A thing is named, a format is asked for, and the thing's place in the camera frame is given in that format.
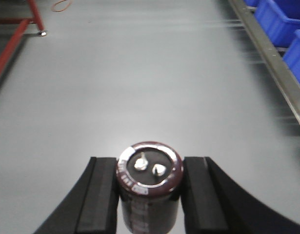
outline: orange cable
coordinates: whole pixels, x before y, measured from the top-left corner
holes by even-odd
[[[68,3],[63,9],[61,9],[61,10],[56,10],[56,6],[57,6],[58,4],[60,4],[61,2],[64,2],[64,1],[67,1],[67,0],[60,0],[60,1],[56,2],[56,3],[54,3],[54,4],[51,6],[51,10],[52,10],[53,12],[61,12],[61,11],[65,11],[65,10],[72,4],[72,1],[73,1],[73,0],[69,0],[69,3]]]

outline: blue storage bin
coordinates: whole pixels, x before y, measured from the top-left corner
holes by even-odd
[[[300,83],[300,30],[296,30],[295,35],[296,38],[283,56],[283,60]]]
[[[244,1],[248,6],[257,6],[259,2],[259,0],[244,0]]]
[[[300,29],[300,0],[261,0],[255,17],[276,47],[289,47]]]

